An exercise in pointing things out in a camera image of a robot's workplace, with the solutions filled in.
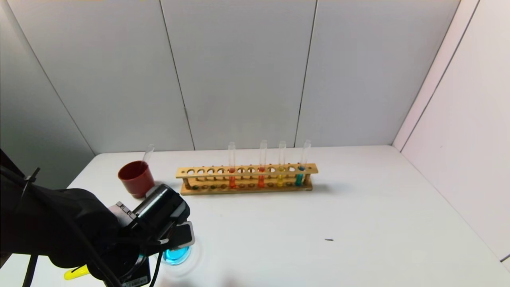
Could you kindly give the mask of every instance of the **white table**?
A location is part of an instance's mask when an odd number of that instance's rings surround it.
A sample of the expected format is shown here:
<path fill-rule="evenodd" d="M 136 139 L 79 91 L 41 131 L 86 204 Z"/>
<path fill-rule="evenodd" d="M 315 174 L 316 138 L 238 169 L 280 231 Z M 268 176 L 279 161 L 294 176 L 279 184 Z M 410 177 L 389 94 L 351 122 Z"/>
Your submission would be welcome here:
<path fill-rule="evenodd" d="M 258 154 L 238 150 L 237 164 L 257 163 Z M 288 149 L 286 161 L 299 154 Z M 116 175 L 141 157 L 98 155 L 70 187 L 134 209 L 140 200 Z M 270 150 L 268 163 L 275 159 Z M 162 265 L 156 286 L 510 286 L 496 256 L 393 147 L 312 148 L 309 162 L 319 168 L 312 192 L 184 197 L 201 257 L 180 277 Z M 179 191 L 179 166 L 221 164 L 226 151 L 156 152 L 150 169 Z M 21 286 L 27 262 L 13 255 L 2 286 Z M 42 257 L 33 286 L 103 286 L 90 275 L 65 281 L 64 271 Z"/>

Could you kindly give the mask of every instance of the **teal liquid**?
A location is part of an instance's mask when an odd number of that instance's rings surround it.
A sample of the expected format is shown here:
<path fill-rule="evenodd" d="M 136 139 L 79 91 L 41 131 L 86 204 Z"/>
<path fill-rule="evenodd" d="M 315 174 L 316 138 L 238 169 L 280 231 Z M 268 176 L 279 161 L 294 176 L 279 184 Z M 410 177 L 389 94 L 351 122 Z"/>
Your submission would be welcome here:
<path fill-rule="evenodd" d="M 188 259 L 189 255 L 189 246 L 177 250 L 165 250 L 163 252 L 163 260 L 170 265 L 179 265 Z"/>
<path fill-rule="evenodd" d="M 300 165 L 297 169 L 299 169 L 300 171 L 304 171 L 304 166 Z M 296 186 L 301 186 L 303 184 L 303 174 L 298 174 L 296 176 Z"/>

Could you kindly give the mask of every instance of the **black cable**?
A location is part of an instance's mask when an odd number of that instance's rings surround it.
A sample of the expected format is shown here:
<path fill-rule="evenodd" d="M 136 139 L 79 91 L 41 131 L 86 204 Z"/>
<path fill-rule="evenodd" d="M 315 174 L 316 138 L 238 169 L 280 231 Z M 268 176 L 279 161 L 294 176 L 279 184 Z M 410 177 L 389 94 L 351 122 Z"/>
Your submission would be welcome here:
<path fill-rule="evenodd" d="M 13 182 L 20 183 L 20 180 L 18 179 L 18 176 L 14 174 L 13 172 L 5 169 L 1 169 L 1 173 L 12 180 Z M 46 194 L 44 194 L 42 191 L 40 191 L 36 186 L 32 185 L 30 186 L 30 192 L 34 195 L 35 198 L 37 198 L 42 204 L 44 204 L 47 208 L 49 208 L 51 211 L 57 214 L 60 219 L 64 221 L 65 224 L 72 230 L 72 232 L 76 235 L 76 237 L 82 242 L 82 244 L 87 248 L 89 251 L 90 259 L 92 259 L 93 263 L 96 264 L 99 271 L 106 277 L 106 280 L 108 283 L 114 287 L 122 287 L 122 284 L 120 283 L 119 279 L 115 274 L 110 270 L 110 268 L 105 264 L 105 262 L 101 259 L 95 248 L 90 244 L 87 237 L 83 234 L 81 229 L 76 225 L 76 223 L 71 220 L 64 212 L 62 212 L 59 208 L 57 208 L 53 201 L 48 198 Z"/>
<path fill-rule="evenodd" d="M 152 281 L 150 282 L 149 287 L 154 287 L 156 283 L 156 278 L 158 277 L 159 266 L 161 265 L 161 257 L 163 257 L 163 250 L 158 254 L 158 262 L 156 262 L 156 269 L 154 270 L 154 275 L 152 276 Z"/>
<path fill-rule="evenodd" d="M 32 284 L 32 279 L 34 279 L 35 265 L 37 264 L 37 257 L 38 255 L 30 255 L 27 273 L 25 274 L 25 280 L 23 280 L 23 287 L 30 287 L 30 284 Z"/>

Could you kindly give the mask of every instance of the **panel seam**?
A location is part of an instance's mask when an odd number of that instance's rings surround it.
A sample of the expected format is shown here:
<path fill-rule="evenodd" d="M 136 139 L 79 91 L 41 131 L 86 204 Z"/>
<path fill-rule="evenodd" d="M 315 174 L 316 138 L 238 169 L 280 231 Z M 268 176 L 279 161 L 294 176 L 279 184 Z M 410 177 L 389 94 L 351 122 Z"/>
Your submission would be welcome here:
<path fill-rule="evenodd" d="M 407 137 L 407 139 L 405 140 L 405 143 L 404 145 L 402 146 L 402 149 L 400 150 L 400 152 L 403 152 L 404 148 L 405 148 L 405 145 L 407 145 L 407 142 L 409 141 L 409 139 L 411 138 L 411 136 L 413 136 L 413 132 L 415 131 L 416 127 L 418 126 L 418 123 L 420 122 L 421 120 L 421 117 L 423 116 L 423 114 L 425 113 L 425 110 L 427 110 L 427 107 L 428 105 L 430 104 L 430 101 L 432 100 L 432 98 L 434 97 L 434 95 L 436 94 L 436 91 L 438 90 L 438 87 L 439 85 L 441 84 L 441 81 L 443 80 L 443 77 L 445 76 L 446 74 L 446 71 L 448 71 L 448 68 L 450 67 L 450 64 L 451 64 L 451 61 L 453 60 L 453 58 L 455 57 L 455 54 L 457 53 L 457 49 L 458 47 L 461 45 L 462 43 L 462 40 L 464 39 L 464 35 L 466 34 L 466 31 L 468 30 L 469 28 L 469 25 L 471 24 L 471 20 L 473 19 L 473 16 L 475 15 L 476 13 L 476 9 L 478 8 L 478 4 L 480 4 L 480 0 L 478 0 L 478 2 L 476 3 L 476 6 L 475 6 L 475 9 L 473 9 L 473 13 L 471 14 L 471 17 L 469 18 L 469 21 L 468 21 L 468 24 L 466 25 L 466 28 L 464 29 L 464 32 L 462 32 L 462 36 L 461 36 L 461 39 L 458 41 L 457 43 L 457 47 L 455 47 L 455 51 L 453 51 L 453 55 L 451 56 L 450 60 L 448 61 L 448 65 L 446 65 L 446 69 L 443 71 L 443 74 L 441 75 L 441 78 L 439 79 L 439 82 L 438 84 L 436 85 L 436 87 L 434 88 L 434 92 L 432 93 L 432 95 L 430 96 L 430 99 L 428 99 L 427 101 L 427 104 L 425 105 L 425 108 L 423 108 L 423 110 L 421 111 L 421 114 L 418 118 L 418 120 L 416 121 L 413 129 L 411 130 L 411 133 L 409 134 L 409 136 Z"/>
<path fill-rule="evenodd" d="M 30 47 L 30 51 L 32 51 L 32 54 L 34 55 L 37 63 L 39 64 L 39 66 L 41 67 L 41 70 L 42 72 L 44 73 L 44 75 L 46 76 L 46 78 L 48 79 L 48 82 L 49 84 L 52 86 L 52 89 L 53 91 L 55 92 L 55 94 L 57 95 L 57 97 L 59 98 L 59 101 L 60 103 L 62 104 L 62 106 L 64 106 L 64 109 L 66 110 L 67 114 L 69 115 L 69 117 L 71 118 L 72 122 L 74 123 L 74 126 L 76 127 L 76 129 L 78 129 L 78 132 L 80 133 L 80 135 L 82 136 L 83 140 L 85 141 L 85 143 L 87 144 L 87 146 L 89 147 L 90 151 L 92 152 L 92 154 L 94 156 L 96 156 L 97 154 L 94 152 L 94 150 L 92 149 L 92 147 L 90 146 L 89 142 L 87 141 L 87 139 L 85 138 L 85 136 L 83 135 L 83 132 L 81 131 L 80 127 L 78 126 L 78 124 L 76 123 L 76 121 L 74 120 L 74 118 L 72 117 L 71 113 L 69 112 L 69 110 L 67 109 L 66 105 L 64 104 L 64 101 L 62 100 L 62 98 L 60 97 L 59 93 L 57 92 L 57 89 L 55 89 L 55 86 L 53 85 L 52 81 L 50 80 L 48 74 L 46 73 L 46 70 L 44 69 L 44 67 L 42 66 L 41 64 L 41 61 L 39 61 L 39 58 L 37 57 L 37 55 L 35 54 L 35 51 L 34 49 L 32 48 L 32 45 L 30 45 L 30 42 L 25 34 L 25 32 L 23 31 L 23 28 L 21 27 L 21 25 L 19 24 L 18 22 L 18 19 L 16 18 L 16 16 L 14 15 L 14 12 L 12 11 L 12 8 L 9 4 L 9 2 L 7 2 L 7 7 L 9 7 L 9 10 L 10 10 L 10 13 L 11 15 L 13 16 L 14 18 L 14 21 L 15 21 L 15 25 L 17 25 L 19 27 L 19 30 L 21 31 L 23 37 L 25 38 L 25 40 L 27 41 L 27 44 L 29 45 Z"/>
<path fill-rule="evenodd" d="M 425 175 L 407 157 L 405 157 L 403 154 L 401 154 L 401 155 L 405 159 L 405 161 L 407 161 L 422 176 L 422 178 L 425 179 L 425 181 L 428 184 L 430 184 L 430 186 L 432 186 L 434 188 L 434 190 L 446 201 L 446 203 L 455 211 L 455 213 L 462 219 L 462 221 L 464 221 L 464 223 L 466 223 L 466 225 L 469 227 L 469 229 L 471 229 L 471 231 L 473 231 L 473 233 L 476 234 L 478 239 L 480 239 L 485 244 L 485 246 L 489 250 L 491 250 L 491 252 L 494 254 L 494 257 L 498 258 L 498 255 L 494 252 L 494 250 L 487 244 L 487 242 L 484 239 L 482 239 L 480 234 L 478 234 L 478 232 L 476 230 L 474 230 L 473 226 L 471 226 L 471 224 L 464 218 L 464 216 L 457 210 L 457 208 L 455 208 L 455 206 L 453 206 L 453 204 L 444 196 L 444 194 L 442 194 L 439 191 L 439 189 L 435 185 L 433 185 L 432 182 L 428 178 L 426 178 Z M 501 259 L 500 262 L 503 262 L 509 256 L 510 256 L 510 254 L 507 255 L 506 257 L 504 257 L 503 259 Z"/>
<path fill-rule="evenodd" d="M 183 89 L 181 87 L 181 81 L 179 79 L 179 74 L 177 73 L 177 64 L 175 63 L 175 58 L 173 56 L 172 44 L 170 43 L 170 34 L 168 33 L 168 27 L 166 26 L 165 12 L 163 11 L 163 4 L 161 4 L 161 0 L 159 0 L 160 8 L 161 8 L 161 16 L 163 17 L 163 25 L 165 26 L 166 37 L 168 39 L 168 46 L 170 47 L 170 55 L 172 56 L 173 68 L 175 69 L 175 76 L 177 77 L 177 84 L 179 85 L 179 91 L 181 92 L 181 99 L 183 100 L 184 107 L 184 115 L 186 117 L 186 121 L 188 122 L 188 129 L 190 131 L 191 143 L 193 144 L 193 150 L 196 151 L 195 141 L 193 140 L 193 133 L 191 132 L 190 119 L 188 116 L 188 110 L 186 109 L 186 103 L 184 102 Z"/>
<path fill-rule="evenodd" d="M 460 1 L 457 3 L 457 7 L 455 8 L 455 12 L 453 13 L 453 16 L 452 16 L 452 18 L 451 18 L 451 20 L 450 20 L 450 24 L 448 25 L 448 28 L 446 29 L 446 32 L 445 32 L 445 34 L 444 34 L 444 36 L 443 36 L 443 39 L 441 40 L 441 44 L 439 45 L 439 48 L 437 49 L 436 54 L 434 55 L 434 58 L 432 59 L 432 63 L 431 63 L 431 64 L 430 64 L 430 66 L 428 67 L 427 74 L 425 74 L 425 78 L 424 78 L 424 79 L 423 79 L 423 81 L 421 82 L 421 86 L 420 86 L 420 88 L 418 89 L 418 92 L 416 93 L 416 96 L 415 96 L 415 99 L 414 99 L 413 103 L 411 104 L 411 106 L 409 107 L 409 110 L 408 110 L 408 111 L 407 111 L 407 113 L 406 113 L 406 116 L 405 116 L 405 118 L 404 118 L 404 121 L 402 122 L 402 124 L 400 125 L 400 128 L 398 129 L 397 135 L 396 135 L 396 136 L 395 136 L 395 138 L 393 139 L 393 142 L 390 144 L 391 146 L 395 143 L 395 140 L 396 140 L 396 138 L 397 138 L 397 136 L 398 136 L 398 133 L 400 132 L 400 129 L 403 127 L 403 125 L 404 125 L 404 123 L 405 123 L 405 119 L 406 119 L 406 118 L 407 118 L 407 116 L 409 115 L 409 112 L 411 111 L 411 109 L 413 108 L 413 106 L 414 106 L 414 104 L 415 104 L 416 100 L 418 99 L 418 95 L 420 94 L 421 89 L 423 88 L 423 84 L 425 84 L 425 81 L 427 80 L 427 76 L 428 76 L 428 74 L 430 73 L 430 70 L 432 69 L 432 66 L 434 65 L 434 61 L 436 60 L 436 58 L 437 58 L 437 56 L 438 56 L 438 54 L 439 54 L 439 50 L 441 50 L 441 46 L 443 45 L 443 43 L 444 43 L 444 41 L 445 41 L 445 39 L 446 39 L 446 35 L 448 34 L 448 31 L 450 30 L 451 24 L 453 23 L 453 19 L 455 18 L 455 15 L 457 14 L 457 10 L 458 10 L 459 6 L 461 5 L 461 1 L 462 1 L 462 0 L 460 0 Z M 399 150 L 400 152 L 402 152 L 402 150 L 403 150 L 404 146 L 405 146 L 405 143 L 404 143 L 404 145 L 402 146 L 402 148 Z"/>
<path fill-rule="evenodd" d="M 301 101 L 299 101 L 299 110 L 297 113 L 297 124 L 296 124 L 296 134 L 294 136 L 294 147 L 296 147 L 296 141 L 297 141 L 297 131 L 299 128 L 299 118 L 301 117 L 301 107 L 303 105 L 303 94 L 304 94 L 304 85 L 307 81 L 307 72 L 308 72 L 308 61 L 310 59 L 310 50 L 312 49 L 312 38 L 314 36 L 314 28 L 315 28 L 315 18 L 317 16 L 317 6 L 319 4 L 318 0 L 315 0 L 315 10 L 314 10 L 314 19 L 312 21 L 312 30 L 310 32 L 310 43 L 308 44 L 308 55 L 307 55 L 307 64 L 304 68 L 304 77 L 303 77 L 303 87 L 301 89 Z"/>

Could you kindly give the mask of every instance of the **test tube rack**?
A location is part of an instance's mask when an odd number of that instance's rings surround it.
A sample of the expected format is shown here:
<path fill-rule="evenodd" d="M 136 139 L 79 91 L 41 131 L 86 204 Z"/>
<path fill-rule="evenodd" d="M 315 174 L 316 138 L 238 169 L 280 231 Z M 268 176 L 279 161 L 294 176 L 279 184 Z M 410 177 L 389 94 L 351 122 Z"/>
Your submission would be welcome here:
<path fill-rule="evenodd" d="M 312 190 L 311 174 L 319 173 L 314 163 L 304 165 L 304 170 L 298 169 L 299 163 L 285 164 L 284 170 L 279 171 L 279 165 L 265 165 L 265 171 L 259 172 L 258 165 L 238 165 L 234 173 L 228 173 L 228 166 L 201 166 L 179 168 L 176 178 L 182 178 L 181 195 L 215 195 L 215 194 L 249 194 L 271 192 L 297 192 Z M 303 176 L 300 186 L 295 184 L 299 174 Z M 277 185 L 277 176 L 283 175 L 283 186 Z M 236 188 L 230 188 L 228 180 L 236 178 Z M 259 187 L 259 176 L 264 176 L 264 187 Z"/>

